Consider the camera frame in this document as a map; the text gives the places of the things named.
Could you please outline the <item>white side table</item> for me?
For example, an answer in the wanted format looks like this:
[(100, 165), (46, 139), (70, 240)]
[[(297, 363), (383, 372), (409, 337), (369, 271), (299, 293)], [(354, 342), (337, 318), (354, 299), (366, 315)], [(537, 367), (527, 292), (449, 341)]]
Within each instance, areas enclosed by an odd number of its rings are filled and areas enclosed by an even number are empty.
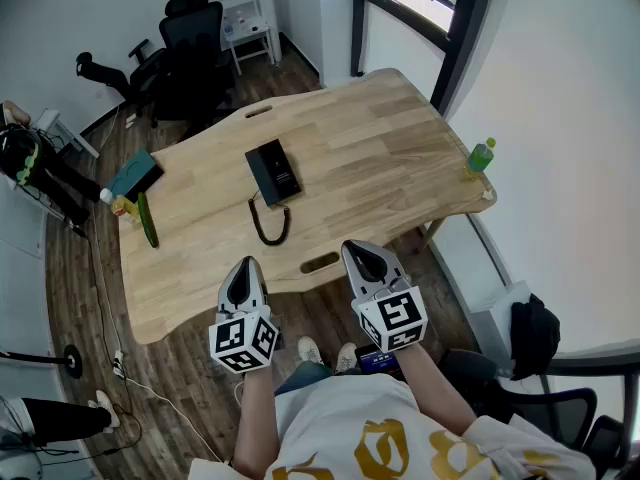
[[(271, 27), (263, 17), (258, 0), (220, 0), (223, 5), (223, 35), (225, 48), (231, 53), (236, 72), (242, 75), (242, 61), (266, 55), (275, 64)], [(258, 41), (260, 48), (252, 53), (239, 55), (237, 48)]]

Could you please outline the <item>green drink bottle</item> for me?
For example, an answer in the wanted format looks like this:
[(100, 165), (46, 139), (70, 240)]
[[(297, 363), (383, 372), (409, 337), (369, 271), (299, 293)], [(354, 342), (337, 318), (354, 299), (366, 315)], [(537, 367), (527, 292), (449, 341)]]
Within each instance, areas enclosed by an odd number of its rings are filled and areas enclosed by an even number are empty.
[(494, 158), (493, 149), (495, 146), (496, 139), (494, 137), (489, 137), (484, 142), (476, 144), (463, 165), (465, 180), (473, 180), (485, 171)]

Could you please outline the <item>person's shoe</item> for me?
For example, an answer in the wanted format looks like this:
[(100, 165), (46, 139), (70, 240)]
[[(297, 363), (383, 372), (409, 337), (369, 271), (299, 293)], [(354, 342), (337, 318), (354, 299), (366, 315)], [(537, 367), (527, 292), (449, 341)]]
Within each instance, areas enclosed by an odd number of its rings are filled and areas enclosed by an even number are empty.
[(319, 347), (311, 337), (300, 337), (297, 346), (298, 354), (302, 361), (324, 365)]
[(336, 375), (349, 374), (357, 370), (356, 350), (357, 347), (352, 342), (346, 343), (341, 347), (336, 359), (334, 371)]

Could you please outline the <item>black bag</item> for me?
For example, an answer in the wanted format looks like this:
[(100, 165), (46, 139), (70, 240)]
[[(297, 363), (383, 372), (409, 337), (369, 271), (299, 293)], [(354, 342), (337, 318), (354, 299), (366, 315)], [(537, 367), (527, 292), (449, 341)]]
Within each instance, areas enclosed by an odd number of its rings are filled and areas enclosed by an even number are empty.
[(544, 374), (558, 350), (561, 340), (560, 321), (531, 294), (526, 303), (511, 306), (511, 359), (513, 381)]

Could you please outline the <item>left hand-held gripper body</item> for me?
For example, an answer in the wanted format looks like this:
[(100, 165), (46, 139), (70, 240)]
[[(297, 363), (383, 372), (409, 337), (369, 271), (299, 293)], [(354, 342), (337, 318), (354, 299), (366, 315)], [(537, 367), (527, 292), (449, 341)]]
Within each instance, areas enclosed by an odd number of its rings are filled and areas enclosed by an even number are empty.
[(271, 364), (279, 330), (269, 307), (209, 327), (211, 358), (231, 373), (243, 374)]

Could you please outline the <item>green cucumber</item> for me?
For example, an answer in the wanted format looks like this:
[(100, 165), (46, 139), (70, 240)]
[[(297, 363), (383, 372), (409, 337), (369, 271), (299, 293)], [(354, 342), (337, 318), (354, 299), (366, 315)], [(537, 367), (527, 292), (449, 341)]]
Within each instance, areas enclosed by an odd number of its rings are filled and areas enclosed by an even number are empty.
[(158, 248), (159, 239), (153, 218), (151, 216), (148, 199), (145, 193), (138, 193), (137, 205), (140, 215), (140, 222), (142, 224), (145, 236), (152, 248)]

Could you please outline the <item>black and green backpack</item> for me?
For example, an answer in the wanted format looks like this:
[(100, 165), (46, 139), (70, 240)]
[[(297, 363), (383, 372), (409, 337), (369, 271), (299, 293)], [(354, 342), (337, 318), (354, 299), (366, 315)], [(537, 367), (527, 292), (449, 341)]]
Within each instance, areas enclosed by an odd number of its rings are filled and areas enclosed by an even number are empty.
[(31, 185), (39, 171), (44, 149), (28, 128), (10, 124), (0, 131), (0, 172), (17, 185)]

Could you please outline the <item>tilted black office chair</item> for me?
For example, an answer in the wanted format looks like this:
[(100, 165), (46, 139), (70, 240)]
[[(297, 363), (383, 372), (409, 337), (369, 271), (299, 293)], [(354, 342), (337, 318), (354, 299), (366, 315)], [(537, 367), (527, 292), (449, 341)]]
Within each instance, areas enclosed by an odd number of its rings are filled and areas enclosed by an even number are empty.
[(128, 54), (135, 57), (138, 67), (127, 77), (121, 70), (99, 64), (89, 52), (76, 58), (76, 74), (80, 77), (115, 89), (129, 104), (136, 106), (136, 116), (141, 117), (144, 108), (154, 98), (154, 86), (166, 57), (166, 49), (160, 48), (146, 57), (143, 49), (149, 43), (144, 39)]

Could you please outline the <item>white cabinet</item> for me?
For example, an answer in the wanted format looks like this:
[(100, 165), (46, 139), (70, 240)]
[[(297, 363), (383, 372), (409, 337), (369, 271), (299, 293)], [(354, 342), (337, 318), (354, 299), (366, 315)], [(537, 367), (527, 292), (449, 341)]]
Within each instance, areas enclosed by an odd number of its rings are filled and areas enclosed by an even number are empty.
[(511, 307), (529, 301), (531, 290), (525, 281), (494, 291), (489, 298), (470, 311), (468, 320), (481, 353), (498, 366), (499, 375), (513, 375), (511, 345)]

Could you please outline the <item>black window frame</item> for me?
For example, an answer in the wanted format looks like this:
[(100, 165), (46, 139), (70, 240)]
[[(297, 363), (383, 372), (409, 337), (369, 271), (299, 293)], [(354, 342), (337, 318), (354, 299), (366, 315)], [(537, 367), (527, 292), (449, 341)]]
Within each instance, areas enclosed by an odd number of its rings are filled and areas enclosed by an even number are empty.
[(399, 20), (444, 54), (442, 67), (430, 98), (432, 106), (444, 114), (454, 99), (471, 58), (490, 0), (456, 0), (450, 8), (452, 19), (447, 29), (440, 27), (434, 19), (411, 9), (409, 5), (395, 0), (353, 0), (350, 60), (353, 77), (364, 75), (360, 65), (365, 35), (366, 3)]

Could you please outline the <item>person's left forearm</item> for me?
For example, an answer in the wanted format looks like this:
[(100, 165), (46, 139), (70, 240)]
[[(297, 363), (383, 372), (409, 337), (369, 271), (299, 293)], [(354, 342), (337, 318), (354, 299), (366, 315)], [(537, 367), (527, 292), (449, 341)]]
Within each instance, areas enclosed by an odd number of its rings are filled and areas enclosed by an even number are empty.
[(273, 372), (268, 366), (244, 377), (234, 468), (251, 480), (263, 480), (279, 448)]

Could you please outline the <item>black smartphone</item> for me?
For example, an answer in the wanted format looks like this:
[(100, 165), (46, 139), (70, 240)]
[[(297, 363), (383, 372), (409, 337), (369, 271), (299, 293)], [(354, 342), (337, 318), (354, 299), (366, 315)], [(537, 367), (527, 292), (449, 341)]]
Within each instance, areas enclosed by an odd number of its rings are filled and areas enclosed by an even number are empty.
[(375, 344), (355, 350), (358, 367), (366, 375), (386, 374), (404, 381), (404, 374), (393, 352), (382, 352)]

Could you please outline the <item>person's right forearm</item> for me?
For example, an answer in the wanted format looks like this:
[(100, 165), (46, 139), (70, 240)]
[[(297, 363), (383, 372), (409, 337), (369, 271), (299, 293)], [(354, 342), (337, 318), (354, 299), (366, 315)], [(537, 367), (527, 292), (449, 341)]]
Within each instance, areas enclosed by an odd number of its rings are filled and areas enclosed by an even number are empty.
[(477, 417), (426, 350), (414, 343), (395, 352), (420, 412), (462, 437)]

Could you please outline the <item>person's left shoe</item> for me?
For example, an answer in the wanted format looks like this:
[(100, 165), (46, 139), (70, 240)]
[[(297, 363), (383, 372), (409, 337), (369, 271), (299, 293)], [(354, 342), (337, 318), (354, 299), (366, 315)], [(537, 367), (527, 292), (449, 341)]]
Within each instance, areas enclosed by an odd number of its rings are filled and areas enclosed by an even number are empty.
[(311, 337), (300, 337), (297, 346), (298, 354), (302, 361), (324, 365), (319, 347)]

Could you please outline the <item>white low table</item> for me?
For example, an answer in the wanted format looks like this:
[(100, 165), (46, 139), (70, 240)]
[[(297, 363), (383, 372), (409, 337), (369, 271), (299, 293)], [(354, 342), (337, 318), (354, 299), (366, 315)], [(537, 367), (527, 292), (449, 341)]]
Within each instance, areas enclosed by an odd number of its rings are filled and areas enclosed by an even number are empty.
[(59, 137), (64, 146), (72, 145), (78, 151), (85, 150), (95, 159), (100, 157), (99, 152), (83, 136), (63, 122), (61, 114), (57, 110), (45, 109), (35, 120), (33, 127), (36, 130), (42, 130), (52, 136)]

